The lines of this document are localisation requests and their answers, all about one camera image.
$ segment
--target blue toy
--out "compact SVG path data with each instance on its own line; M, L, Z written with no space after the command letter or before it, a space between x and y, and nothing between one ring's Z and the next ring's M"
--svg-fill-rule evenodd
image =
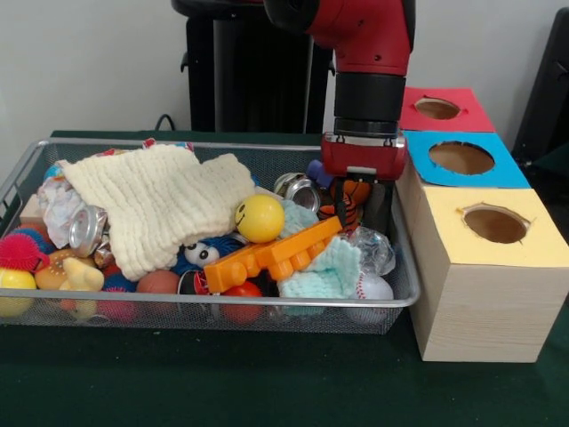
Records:
M63 176L63 169L59 165L51 165L49 169L45 172L44 175L44 182L47 181L48 178L58 178Z
M220 238L205 238L194 245L183 246L171 271L181 276L187 271L203 270L205 265L232 254L243 246L244 244L231 234Z
M16 229L12 234L25 234L34 239L42 254L52 254L55 252L55 246L46 242L44 237L33 229Z
M105 278L104 292L136 292L136 283L131 282L121 273Z

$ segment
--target black cable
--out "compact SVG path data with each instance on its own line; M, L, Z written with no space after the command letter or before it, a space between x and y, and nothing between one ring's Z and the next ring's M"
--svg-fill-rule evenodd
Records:
M160 116L160 118L158 119L158 123L156 123L156 126L154 127L155 131L159 131L160 130L160 126L162 126L162 123L167 120L168 124L170 125L170 129L175 131L176 130L176 125L174 124L174 121L172 120L172 118L170 117L169 114L163 114L162 116Z

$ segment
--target teal knitted cloth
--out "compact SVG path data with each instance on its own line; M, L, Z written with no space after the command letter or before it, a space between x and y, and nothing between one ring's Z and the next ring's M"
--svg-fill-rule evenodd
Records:
M314 212L295 204L292 200L282 200L281 205L284 208L284 227L279 234L280 238L288 238L318 222Z
M349 298L359 280L361 252L348 241L334 238L303 271L278 282L284 298Z

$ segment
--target wooden box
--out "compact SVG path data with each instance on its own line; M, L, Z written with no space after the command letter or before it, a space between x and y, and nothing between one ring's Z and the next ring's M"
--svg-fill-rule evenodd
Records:
M405 197L423 359L534 362L569 292L569 247L537 194L423 185Z

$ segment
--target clear plastic wrap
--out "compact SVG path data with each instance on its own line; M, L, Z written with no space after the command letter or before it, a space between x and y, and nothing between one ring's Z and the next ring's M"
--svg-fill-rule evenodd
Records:
M349 237L349 243L362 251L362 273L385 276L395 268L395 253L389 239L381 233L358 227Z

